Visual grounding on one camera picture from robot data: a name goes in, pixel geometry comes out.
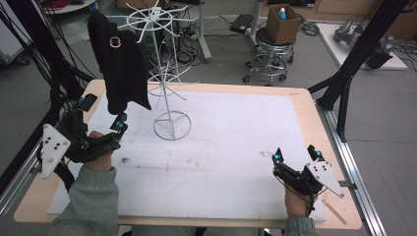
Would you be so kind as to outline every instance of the gray floor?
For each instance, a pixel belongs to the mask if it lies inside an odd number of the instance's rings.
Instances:
[[[69,14],[63,25],[81,26],[88,12]],[[208,20],[206,29],[220,18]],[[225,23],[215,29],[227,29]],[[73,50],[87,67],[100,77],[88,41],[71,39]],[[183,82],[245,86],[245,63],[255,50],[245,35],[227,38],[207,37],[212,60],[184,74]],[[364,178],[387,235],[417,234],[417,73],[405,71],[360,70],[351,85],[346,139]],[[288,79],[277,87],[308,88],[332,76],[337,65],[319,36],[297,35],[294,63],[288,66]],[[268,78],[254,75],[249,86],[263,86]],[[323,92],[313,94],[319,98]],[[10,65],[0,72],[0,172],[3,173],[48,109],[48,86],[33,64]],[[45,235],[48,225],[25,224],[13,219],[16,202],[0,222],[1,235]],[[368,235],[366,227],[354,231],[325,231],[323,235]]]

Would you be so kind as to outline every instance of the hand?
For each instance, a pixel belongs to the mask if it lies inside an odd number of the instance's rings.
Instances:
[[[89,137],[91,138],[100,138],[101,136],[103,136],[103,134],[97,131],[91,131],[91,133],[89,134]],[[111,169],[111,154],[112,153],[113,151],[110,151],[97,159],[88,161],[84,163],[84,166],[94,171],[100,171],[100,172],[109,171]]]
[[[285,185],[285,206],[288,217],[306,217],[309,200],[309,196],[302,196],[292,187]]]

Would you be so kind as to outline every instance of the gray sleeve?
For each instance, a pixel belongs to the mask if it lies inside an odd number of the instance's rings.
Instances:
[[[308,217],[288,217],[284,236],[318,236],[314,220]]]
[[[119,190],[116,169],[96,172],[82,167],[70,189],[70,203],[52,223],[48,235],[115,236]]]

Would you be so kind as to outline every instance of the person's arm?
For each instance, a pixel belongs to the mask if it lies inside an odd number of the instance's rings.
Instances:
[[[91,132],[91,137],[102,136]],[[69,191],[70,203],[53,221],[48,235],[117,235],[119,190],[111,152],[86,162]]]
[[[308,197],[301,198],[291,187],[285,188],[285,205],[288,218],[285,219],[284,236],[317,236],[315,223],[306,217]]]

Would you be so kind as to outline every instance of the white paper sheet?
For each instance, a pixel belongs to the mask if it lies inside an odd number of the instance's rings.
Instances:
[[[165,141],[153,121],[166,111],[149,96],[152,111],[129,103],[128,130],[113,154],[120,189],[119,214],[166,217],[283,219],[284,188],[272,174],[271,155],[281,148],[285,163],[302,170],[306,151],[291,99],[285,96],[181,92],[168,96],[171,110],[187,113],[191,133]],[[89,130],[104,134],[115,116],[103,95]],[[80,164],[71,164],[77,175]],[[61,183],[50,213],[69,202]],[[311,215],[326,220],[322,201]]]

